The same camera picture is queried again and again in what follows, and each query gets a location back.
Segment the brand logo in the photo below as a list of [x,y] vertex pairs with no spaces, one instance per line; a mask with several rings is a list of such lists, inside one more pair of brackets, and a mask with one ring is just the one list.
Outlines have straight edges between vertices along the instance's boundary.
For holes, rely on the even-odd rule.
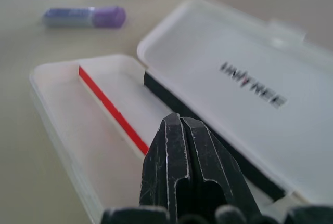
[[250,77],[247,71],[239,71],[236,67],[229,65],[228,62],[225,62],[221,66],[220,71],[230,76],[235,82],[239,82],[241,88],[249,88],[250,91],[253,91],[260,98],[276,108],[280,108],[287,102],[286,98],[253,77]]

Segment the box lid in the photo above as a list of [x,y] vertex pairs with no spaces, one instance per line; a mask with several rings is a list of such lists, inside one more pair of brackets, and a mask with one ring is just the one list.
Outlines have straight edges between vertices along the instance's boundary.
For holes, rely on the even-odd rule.
[[333,203],[332,54],[289,26],[188,0],[138,46],[147,73],[260,171]]

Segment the white plastic box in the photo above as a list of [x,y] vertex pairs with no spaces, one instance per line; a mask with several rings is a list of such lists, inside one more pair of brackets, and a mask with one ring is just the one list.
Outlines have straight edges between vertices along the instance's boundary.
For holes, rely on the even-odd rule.
[[[171,112],[144,86],[145,72],[283,188],[273,203],[249,184],[262,211],[281,218],[290,205],[331,204],[333,63],[303,37],[188,0],[139,44],[148,68],[122,54],[37,67],[37,108],[92,221],[106,207],[138,203],[142,152]],[[242,88],[230,65],[251,83]],[[285,99],[279,107],[262,96],[268,88]]]

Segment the desk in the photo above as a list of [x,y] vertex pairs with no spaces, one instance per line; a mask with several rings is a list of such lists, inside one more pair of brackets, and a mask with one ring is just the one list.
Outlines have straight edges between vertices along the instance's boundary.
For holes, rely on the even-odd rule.
[[[29,96],[30,71],[42,63],[118,52],[136,56],[138,42],[180,1],[0,0],[0,222],[89,223]],[[40,24],[48,7],[108,5],[126,9],[123,28]]]

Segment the purple marker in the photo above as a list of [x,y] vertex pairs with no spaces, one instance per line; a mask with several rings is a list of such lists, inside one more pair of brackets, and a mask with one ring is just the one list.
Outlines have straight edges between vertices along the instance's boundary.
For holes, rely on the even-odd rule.
[[126,19],[124,8],[50,8],[43,15],[49,27],[119,28]]

